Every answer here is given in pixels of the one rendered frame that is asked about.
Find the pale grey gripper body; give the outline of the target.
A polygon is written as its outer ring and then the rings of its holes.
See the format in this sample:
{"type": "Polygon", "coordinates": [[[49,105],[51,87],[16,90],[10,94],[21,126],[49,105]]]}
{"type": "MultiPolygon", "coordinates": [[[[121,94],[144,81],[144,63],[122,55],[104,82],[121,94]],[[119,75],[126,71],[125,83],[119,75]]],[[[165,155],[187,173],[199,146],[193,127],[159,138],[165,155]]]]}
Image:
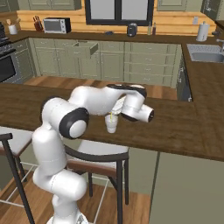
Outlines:
{"type": "Polygon", "coordinates": [[[123,103],[125,100],[125,96],[120,98],[116,103],[115,106],[112,108],[111,113],[113,115],[119,115],[122,111],[123,103]]]}

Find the open green drawer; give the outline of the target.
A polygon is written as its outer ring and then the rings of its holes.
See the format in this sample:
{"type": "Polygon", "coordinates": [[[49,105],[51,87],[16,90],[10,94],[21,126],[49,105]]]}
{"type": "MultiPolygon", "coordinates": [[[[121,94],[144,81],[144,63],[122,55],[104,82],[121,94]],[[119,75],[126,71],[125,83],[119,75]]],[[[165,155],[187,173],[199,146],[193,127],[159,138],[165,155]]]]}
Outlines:
{"type": "Polygon", "coordinates": [[[98,50],[98,44],[96,42],[76,42],[71,46],[67,46],[66,49],[74,57],[90,59],[98,50]]]}

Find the pale green counter base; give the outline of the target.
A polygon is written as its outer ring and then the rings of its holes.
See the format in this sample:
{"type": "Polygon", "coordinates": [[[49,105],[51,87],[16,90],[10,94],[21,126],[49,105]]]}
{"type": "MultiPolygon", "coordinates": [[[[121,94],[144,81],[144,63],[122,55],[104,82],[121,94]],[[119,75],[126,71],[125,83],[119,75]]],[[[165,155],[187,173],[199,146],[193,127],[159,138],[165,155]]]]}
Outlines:
{"type": "Polygon", "coordinates": [[[149,197],[139,224],[224,224],[224,162],[131,148],[129,189],[149,197]]]}

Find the green lower cupboard run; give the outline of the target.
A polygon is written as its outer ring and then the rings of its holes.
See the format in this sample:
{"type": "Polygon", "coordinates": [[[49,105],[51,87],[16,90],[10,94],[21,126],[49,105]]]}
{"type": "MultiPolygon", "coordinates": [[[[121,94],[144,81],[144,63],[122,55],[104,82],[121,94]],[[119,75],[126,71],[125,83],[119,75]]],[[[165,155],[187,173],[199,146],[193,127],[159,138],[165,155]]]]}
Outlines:
{"type": "Polygon", "coordinates": [[[176,44],[75,39],[26,38],[13,44],[22,79],[50,75],[103,81],[126,81],[175,88],[181,60],[176,44]],[[74,57],[66,47],[96,42],[90,59],[74,57]]]}

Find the black bar stool white seat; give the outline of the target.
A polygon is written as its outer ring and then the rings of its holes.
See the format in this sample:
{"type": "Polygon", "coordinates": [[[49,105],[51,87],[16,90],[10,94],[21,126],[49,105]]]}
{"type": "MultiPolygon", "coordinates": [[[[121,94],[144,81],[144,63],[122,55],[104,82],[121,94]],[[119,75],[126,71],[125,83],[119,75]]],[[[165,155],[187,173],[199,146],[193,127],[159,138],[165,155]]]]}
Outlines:
{"type": "Polygon", "coordinates": [[[78,150],[65,146],[67,167],[78,174],[88,174],[89,196],[93,196],[92,174],[107,176],[117,195],[117,224],[123,224],[123,189],[129,204],[129,147],[82,140],[78,150]]]}
{"type": "Polygon", "coordinates": [[[25,173],[20,160],[20,155],[31,141],[31,131],[0,126],[0,155],[7,157],[28,220],[30,224],[35,224],[32,211],[25,195],[25,190],[22,185],[22,182],[27,180],[27,174],[25,173]]]}

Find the dark dishwasher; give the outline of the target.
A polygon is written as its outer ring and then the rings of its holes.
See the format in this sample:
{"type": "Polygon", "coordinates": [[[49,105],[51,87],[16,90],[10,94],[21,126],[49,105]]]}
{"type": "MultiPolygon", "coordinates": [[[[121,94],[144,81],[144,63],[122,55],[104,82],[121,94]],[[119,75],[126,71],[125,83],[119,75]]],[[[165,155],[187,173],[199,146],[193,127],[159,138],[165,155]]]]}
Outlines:
{"type": "Polygon", "coordinates": [[[184,58],[181,58],[180,61],[176,89],[179,101],[191,102],[193,100],[184,58]]]}

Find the black small appliance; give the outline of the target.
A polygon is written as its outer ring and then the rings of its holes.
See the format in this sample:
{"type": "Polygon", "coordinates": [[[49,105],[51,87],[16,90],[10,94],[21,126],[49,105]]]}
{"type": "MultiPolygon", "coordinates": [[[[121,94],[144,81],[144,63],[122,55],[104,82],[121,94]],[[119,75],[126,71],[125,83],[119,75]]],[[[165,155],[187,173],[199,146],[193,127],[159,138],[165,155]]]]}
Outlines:
{"type": "Polygon", "coordinates": [[[137,35],[137,24],[131,23],[127,26],[127,36],[135,37],[137,35]]]}

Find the black framed window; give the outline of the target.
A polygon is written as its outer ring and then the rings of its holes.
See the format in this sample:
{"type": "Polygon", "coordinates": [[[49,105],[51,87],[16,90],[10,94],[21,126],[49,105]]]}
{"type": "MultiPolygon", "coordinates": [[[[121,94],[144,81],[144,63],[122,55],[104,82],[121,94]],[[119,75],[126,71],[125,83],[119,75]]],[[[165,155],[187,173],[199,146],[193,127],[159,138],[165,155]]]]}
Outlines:
{"type": "Polygon", "coordinates": [[[154,0],[84,0],[87,25],[148,26],[154,0]]]}

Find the grey sink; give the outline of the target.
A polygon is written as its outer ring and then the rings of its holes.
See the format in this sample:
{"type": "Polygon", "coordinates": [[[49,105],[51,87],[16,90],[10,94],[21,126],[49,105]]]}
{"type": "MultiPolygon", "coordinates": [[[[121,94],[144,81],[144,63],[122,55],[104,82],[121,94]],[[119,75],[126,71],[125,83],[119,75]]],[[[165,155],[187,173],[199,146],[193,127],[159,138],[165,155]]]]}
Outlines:
{"type": "Polygon", "coordinates": [[[187,45],[192,61],[224,63],[224,52],[218,45],[187,45]]]}

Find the silver toaster oven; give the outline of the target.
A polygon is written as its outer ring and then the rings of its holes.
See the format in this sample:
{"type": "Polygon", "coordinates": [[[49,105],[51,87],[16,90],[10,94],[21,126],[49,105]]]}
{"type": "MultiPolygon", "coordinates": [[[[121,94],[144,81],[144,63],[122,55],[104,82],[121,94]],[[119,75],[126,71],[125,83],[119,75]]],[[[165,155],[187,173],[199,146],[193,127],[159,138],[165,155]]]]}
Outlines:
{"type": "Polygon", "coordinates": [[[43,19],[45,33],[65,34],[71,31],[69,17],[47,17],[43,19]]]}

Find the white paper towel roll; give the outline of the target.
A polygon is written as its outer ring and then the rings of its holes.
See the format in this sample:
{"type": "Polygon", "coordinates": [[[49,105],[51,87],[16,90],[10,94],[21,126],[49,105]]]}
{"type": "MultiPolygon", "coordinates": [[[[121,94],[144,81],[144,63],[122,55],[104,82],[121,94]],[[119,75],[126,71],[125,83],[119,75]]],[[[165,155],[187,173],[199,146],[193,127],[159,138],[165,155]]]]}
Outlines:
{"type": "Polygon", "coordinates": [[[207,40],[207,34],[209,31],[210,25],[207,24],[205,21],[203,21],[200,25],[199,25],[199,29],[198,29],[198,35],[196,40],[199,42],[203,42],[207,40]]]}

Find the brown knife block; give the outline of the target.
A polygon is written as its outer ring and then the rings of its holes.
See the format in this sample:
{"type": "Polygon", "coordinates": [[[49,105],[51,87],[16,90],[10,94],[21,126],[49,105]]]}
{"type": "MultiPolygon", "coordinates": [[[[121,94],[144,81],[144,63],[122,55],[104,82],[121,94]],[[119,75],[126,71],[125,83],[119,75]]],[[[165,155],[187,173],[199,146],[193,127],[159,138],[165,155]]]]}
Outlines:
{"type": "Polygon", "coordinates": [[[44,30],[42,24],[41,24],[41,21],[39,20],[39,17],[38,16],[35,16],[33,18],[33,21],[34,21],[34,27],[35,29],[38,31],[38,32],[42,32],[44,30]]]}

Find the green upper cupboard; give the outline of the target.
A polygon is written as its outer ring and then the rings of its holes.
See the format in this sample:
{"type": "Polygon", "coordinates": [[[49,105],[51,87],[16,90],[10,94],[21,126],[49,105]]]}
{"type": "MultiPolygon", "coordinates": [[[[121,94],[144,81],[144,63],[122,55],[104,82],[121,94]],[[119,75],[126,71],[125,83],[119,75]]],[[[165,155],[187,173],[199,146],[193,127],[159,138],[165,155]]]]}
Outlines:
{"type": "Polygon", "coordinates": [[[159,11],[184,11],[187,0],[157,0],[159,11]]]}

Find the silver tap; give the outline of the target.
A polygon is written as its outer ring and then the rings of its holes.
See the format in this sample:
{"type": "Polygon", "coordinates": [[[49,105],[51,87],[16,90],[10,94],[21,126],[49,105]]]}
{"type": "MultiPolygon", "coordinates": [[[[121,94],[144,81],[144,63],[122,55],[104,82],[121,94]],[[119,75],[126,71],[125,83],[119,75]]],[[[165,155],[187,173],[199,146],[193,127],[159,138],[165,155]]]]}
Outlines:
{"type": "Polygon", "coordinates": [[[224,53],[224,40],[223,39],[216,39],[216,42],[221,43],[220,52],[224,53]]]}

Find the black stove with oven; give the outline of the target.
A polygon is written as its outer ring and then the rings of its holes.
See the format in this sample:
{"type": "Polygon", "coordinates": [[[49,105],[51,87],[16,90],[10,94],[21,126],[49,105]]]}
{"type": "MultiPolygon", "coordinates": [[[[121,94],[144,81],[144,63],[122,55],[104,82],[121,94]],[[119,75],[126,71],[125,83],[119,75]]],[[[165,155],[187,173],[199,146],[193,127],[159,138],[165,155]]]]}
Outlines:
{"type": "Polygon", "coordinates": [[[13,63],[15,51],[10,39],[6,37],[4,25],[0,22],[0,82],[6,82],[17,74],[13,63]]]}

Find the green upper cupboards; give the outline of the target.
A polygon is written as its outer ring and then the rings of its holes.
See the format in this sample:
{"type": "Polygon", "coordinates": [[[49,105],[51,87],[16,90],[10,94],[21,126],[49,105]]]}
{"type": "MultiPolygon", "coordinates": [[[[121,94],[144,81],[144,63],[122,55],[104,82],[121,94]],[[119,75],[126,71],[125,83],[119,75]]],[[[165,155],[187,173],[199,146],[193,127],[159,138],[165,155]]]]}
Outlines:
{"type": "Polygon", "coordinates": [[[0,12],[9,11],[76,11],[81,0],[0,0],[0,12]]]}

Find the white utensil pot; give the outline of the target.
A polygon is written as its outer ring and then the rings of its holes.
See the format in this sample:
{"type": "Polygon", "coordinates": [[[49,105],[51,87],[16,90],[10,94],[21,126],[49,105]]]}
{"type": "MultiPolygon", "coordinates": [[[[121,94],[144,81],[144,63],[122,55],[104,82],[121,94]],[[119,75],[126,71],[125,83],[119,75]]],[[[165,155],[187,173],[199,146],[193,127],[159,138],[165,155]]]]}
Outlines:
{"type": "Polygon", "coordinates": [[[11,35],[16,35],[18,33],[16,24],[18,24],[20,21],[20,18],[17,18],[15,22],[12,22],[9,18],[6,20],[6,24],[8,25],[9,32],[11,35]]]}

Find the dark fridge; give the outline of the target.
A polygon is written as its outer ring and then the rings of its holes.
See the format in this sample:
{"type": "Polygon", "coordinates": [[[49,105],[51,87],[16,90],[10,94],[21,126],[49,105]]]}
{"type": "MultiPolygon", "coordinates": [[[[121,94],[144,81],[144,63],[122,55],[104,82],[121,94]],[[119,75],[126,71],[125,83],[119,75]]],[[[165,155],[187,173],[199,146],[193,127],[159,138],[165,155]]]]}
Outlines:
{"type": "Polygon", "coordinates": [[[224,20],[224,0],[203,0],[201,12],[213,21],[224,20]]]}

